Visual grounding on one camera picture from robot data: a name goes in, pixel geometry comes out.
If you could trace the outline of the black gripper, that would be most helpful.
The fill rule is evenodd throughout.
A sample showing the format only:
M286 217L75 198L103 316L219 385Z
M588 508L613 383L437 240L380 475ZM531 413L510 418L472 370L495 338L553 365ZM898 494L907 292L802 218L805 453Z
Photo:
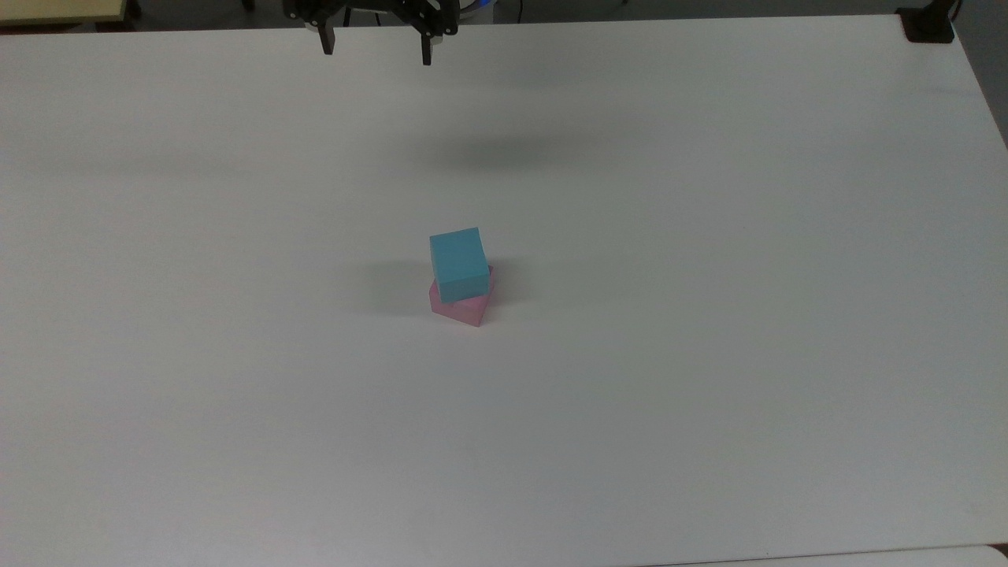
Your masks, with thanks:
M421 34L422 65L432 64L435 36L456 35L460 23L458 1L284 1L282 9L292 20L302 20L317 29L324 54L332 55L335 36L332 22L339 12L384 12L417 29Z

